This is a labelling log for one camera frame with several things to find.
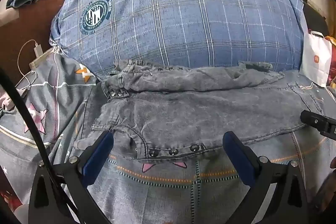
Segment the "white power bank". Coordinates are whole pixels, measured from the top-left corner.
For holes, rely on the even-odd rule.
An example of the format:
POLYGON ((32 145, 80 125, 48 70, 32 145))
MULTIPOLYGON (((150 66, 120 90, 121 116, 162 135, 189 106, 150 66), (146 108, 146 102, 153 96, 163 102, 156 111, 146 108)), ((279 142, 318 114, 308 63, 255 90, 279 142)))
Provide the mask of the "white power bank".
POLYGON ((39 58, 43 55, 42 46, 40 44, 35 43, 34 53, 35 53, 36 58, 39 58))

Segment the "brown wooden headboard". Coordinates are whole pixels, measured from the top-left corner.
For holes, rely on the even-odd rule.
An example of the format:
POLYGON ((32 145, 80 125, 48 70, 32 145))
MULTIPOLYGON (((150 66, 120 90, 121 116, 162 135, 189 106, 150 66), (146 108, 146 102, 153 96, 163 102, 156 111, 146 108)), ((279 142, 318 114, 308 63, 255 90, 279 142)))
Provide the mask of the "brown wooden headboard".
POLYGON ((39 0, 18 9, 1 13, 1 68, 13 83, 30 70, 35 60, 35 43, 46 51, 49 44, 51 22, 64 0, 39 0))

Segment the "blue plaid pillow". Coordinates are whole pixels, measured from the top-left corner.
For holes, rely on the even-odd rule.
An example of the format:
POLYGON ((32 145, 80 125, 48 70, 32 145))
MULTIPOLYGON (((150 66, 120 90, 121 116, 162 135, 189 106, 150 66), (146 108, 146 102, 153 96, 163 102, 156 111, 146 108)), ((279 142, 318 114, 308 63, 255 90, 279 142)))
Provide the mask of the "blue plaid pillow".
POLYGON ((65 0, 50 44, 98 77, 115 60, 166 66, 301 65, 302 0, 65 0))

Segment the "grey denim pants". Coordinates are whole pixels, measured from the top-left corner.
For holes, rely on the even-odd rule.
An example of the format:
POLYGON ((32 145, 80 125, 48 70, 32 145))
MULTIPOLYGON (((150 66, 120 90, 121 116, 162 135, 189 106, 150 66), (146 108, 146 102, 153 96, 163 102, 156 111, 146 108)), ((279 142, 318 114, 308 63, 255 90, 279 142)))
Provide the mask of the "grey denim pants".
POLYGON ((117 155, 173 161, 220 149, 228 131, 245 143, 294 132, 303 110, 323 112, 300 79, 268 64, 190 69, 118 60, 102 82, 107 102, 74 146, 84 150, 111 131, 117 155))

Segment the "white paper shopping bag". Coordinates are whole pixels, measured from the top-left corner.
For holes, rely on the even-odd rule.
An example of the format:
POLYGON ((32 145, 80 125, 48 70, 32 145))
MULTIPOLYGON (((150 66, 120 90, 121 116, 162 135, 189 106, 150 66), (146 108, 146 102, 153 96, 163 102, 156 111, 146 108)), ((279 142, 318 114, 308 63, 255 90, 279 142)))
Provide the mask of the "white paper shopping bag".
POLYGON ((302 62, 299 73, 316 85, 325 88, 332 59, 332 43, 322 33, 304 34, 302 62))

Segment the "grey patterned bed sheet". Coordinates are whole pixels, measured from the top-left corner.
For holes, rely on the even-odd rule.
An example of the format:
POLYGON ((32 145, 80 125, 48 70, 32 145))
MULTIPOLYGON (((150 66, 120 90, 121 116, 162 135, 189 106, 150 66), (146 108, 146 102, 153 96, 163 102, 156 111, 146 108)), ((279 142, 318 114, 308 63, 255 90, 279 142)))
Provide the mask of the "grey patterned bed sheet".
MULTIPOLYGON (((17 85, 1 75, 1 195, 13 222, 29 223, 40 162, 53 177, 53 165, 85 150, 74 144, 90 134, 107 102, 102 82, 113 71, 96 77, 77 61, 52 53, 17 85)), ((301 77, 300 88, 322 106, 319 115, 335 119, 335 90, 320 88, 295 72, 301 77)), ((299 130, 269 139, 240 141, 272 163, 296 161, 306 190, 307 223, 335 223, 335 139, 302 124, 299 130)), ((213 152, 155 162, 127 159, 112 148, 87 189, 110 223, 227 223, 249 186, 222 145, 213 152)), ((264 217, 274 189, 272 184, 252 223, 264 217)))

